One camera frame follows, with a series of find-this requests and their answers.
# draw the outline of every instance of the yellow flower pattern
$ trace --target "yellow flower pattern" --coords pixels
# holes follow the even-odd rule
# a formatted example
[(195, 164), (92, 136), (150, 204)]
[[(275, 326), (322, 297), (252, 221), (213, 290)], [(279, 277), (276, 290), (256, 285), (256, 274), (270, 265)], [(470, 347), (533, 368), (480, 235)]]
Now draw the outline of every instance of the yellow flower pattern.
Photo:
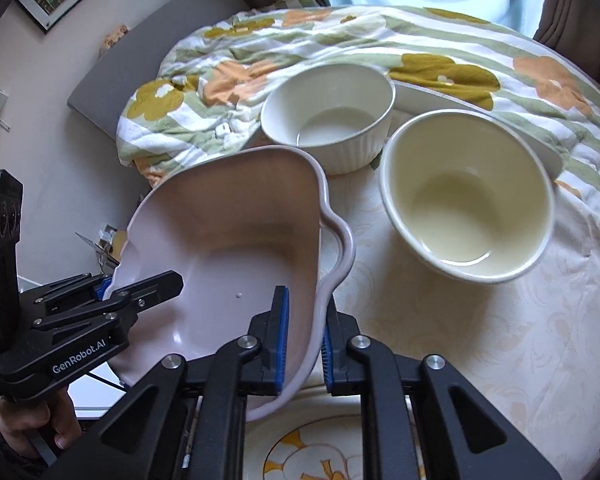
[(222, 36), (246, 36), (256, 30), (270, 27), (276, 22), (273, 18), (263, 18), (262, 20), (250, 20), (247, 22), (237, 22), (231, 28), (211, 27), (205, 32), (205, 38), (213, 39)]
[(485, 110), (493, 110), (492, 92), (500, 90), (498, 78), (488, 70), (437, 54), (402, 54), (401, 66), (389, 70), (396, 81), (424, 86), (451, 95)]
[(481, 25), (489, 23), (486, 20), (474, 18), (473, 16), (463, 14), (462, 12), (452, 12), (451, 10), (434, 9), (432, 7), (425, 7), (424, 9), (428, 10), (431, 14), (435, 14), (436, 16), (442, 16), (443, 18), (451, 18), (452, 20), (462, 20), (463, 22), (469, 23), (480, 23)]
[[(289, 474), (292, 478), (298, 478), (298, 480), (349, 480), (349, 473), (347, 471), (347, 461), (344, 458), (344, 455), (341, 450), (337, 447), (334, 447), (330, 444), (306, 444), (302, 440), (302, 436), (300, 433), (301, 429), (293, 430), (287, 433), (284, 437), (282, 437), (277, 443), (285, 445), (287, 448), (295, 448), (296, 452), (292, 452), (287, 460), (283, 462), (275, 462), (267, 457), (265, 460), (264, 466), (262, 468), (263, 478), (267, 477), (267, 473), (272, 471), (280, 471), (285, 475), (285, 478), (288, 478)], [(309, 474), (305, 471), (299, 472), (297, 470), (298, 463), (293, 463), (291, 465), (288, 464), (288, 460), (290, 458), (295, 458), (296, 454), (301, 452), (304, 455), (304, 460), (301, 461), (301, 470), (304, 468), (311, 468), (313, 463), (316, 462), (316, 458), (325, 455), (331, 455), (333, 458), (324, 458), (318, 459), (320, 463), (319, 469), (321, 469), (321, 473), (324, 474)]]
[(129, 119), (144, 115), (147, 121), (157, 121), (167, 113), (180, 108), (184, 94), (176, 90), (168, 79), (143, 84), (136, 92), (136, 100), (126, 111)]
[(173, 81), (172, 84), (181, 92), (197, 92), (198, 84), (200, 83), (200, 76), (190, 74), (187, 75), (186, 82), (180, 84), (179, 82)]

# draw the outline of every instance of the white plate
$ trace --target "white plate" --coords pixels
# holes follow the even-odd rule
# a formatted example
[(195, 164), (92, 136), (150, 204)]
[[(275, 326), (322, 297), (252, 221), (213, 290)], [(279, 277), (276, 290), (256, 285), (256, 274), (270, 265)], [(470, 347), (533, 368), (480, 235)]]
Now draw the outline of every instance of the white plate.
[(360, 396), (307, 388), (247, 425), (243, 480), (363, 480), (362, 466)]

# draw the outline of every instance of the gray cushion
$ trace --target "gray cushion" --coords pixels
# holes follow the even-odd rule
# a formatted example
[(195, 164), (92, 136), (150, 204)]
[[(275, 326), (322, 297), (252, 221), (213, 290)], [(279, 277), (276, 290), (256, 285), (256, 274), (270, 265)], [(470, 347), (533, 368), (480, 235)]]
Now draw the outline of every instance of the gray cushion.
[(187, 34), (248, 10), (243, 0), (172, 0), (102, 56), (67, 100), (115, 139), (118, 119), (138, 87), (155, 79), (168, 51)]

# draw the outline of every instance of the cable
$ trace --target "cable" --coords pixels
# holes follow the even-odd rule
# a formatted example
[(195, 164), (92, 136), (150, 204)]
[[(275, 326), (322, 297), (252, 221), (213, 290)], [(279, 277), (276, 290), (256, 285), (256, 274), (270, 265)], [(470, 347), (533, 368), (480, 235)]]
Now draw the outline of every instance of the cable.
[(112, 383), (111, 381), (107, 381), (106, 379), (103, 379), (102, 377), (98, 377), (96, 374), (92, 374), (91, 372), (87, 372), (86, 375), (87, 375), (87, 377), (90, 377), (91, 379), (96, 379), (97, 381), (100, 381), (101, 383), (108, 384), (109, 386), (112, 386), (113, 388), (121, 390), (122, 392), (126, 392), (126, 389), (123, 388), (122, 386), (120, 386), (119, 384)]

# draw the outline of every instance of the white oval dish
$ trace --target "white oval dish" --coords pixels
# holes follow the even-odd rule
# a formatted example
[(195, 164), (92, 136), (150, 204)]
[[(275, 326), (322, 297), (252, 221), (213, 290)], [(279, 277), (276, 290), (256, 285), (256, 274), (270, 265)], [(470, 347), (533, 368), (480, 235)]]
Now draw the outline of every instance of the white oval dish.
[(395, 84), (395, 105), (394, 109), (398, 112), (404, 112), (409, 118), (413, 118), (420, 114), (433, 112), (435, 110), (472, 110), (474, 112), (487, 115), (495, 121), (508, 126), (516, 132), (518, 136), (524, 140), (533, 152), (538, 156), (540, 162), (551, 181), (558, 178), (562, 173), (562, 159), (558, 152), (551, 146), (542, 143), (532, 135), (526, 133), (522, 127), (512, 123), (479, 106), (472, 105), (466, 101), (462, 101), (456, 97), (446, 95), (429, 88), (423, 88), (402, 81), (394, 81)]
[(314, 156), (325, 173), (359, 170), (382, 150), (395, 101), (394, 83), (359, 64), (315, 66), (267, 97), (262, 130), (269, 139)]
[[(320, 226), (340, 251), (318, 280)], [(331, 209), (320, 165), (306, 153), (264, 146), (204, 162), (168, 178), (134, 214), (112, 291), (167, 270), (179, 272), (179, 296), (140, 312), (130, 346), (112, 370), (133, 385), (165, 355), (213, 354), (245, 334), (270, 309), (276, 285), (289, 288), (286, 377), (273, 399), (250, 397), (247, 420), (290, 400), (314, 368), (334, 289), (351, 270), (355, 247)]]

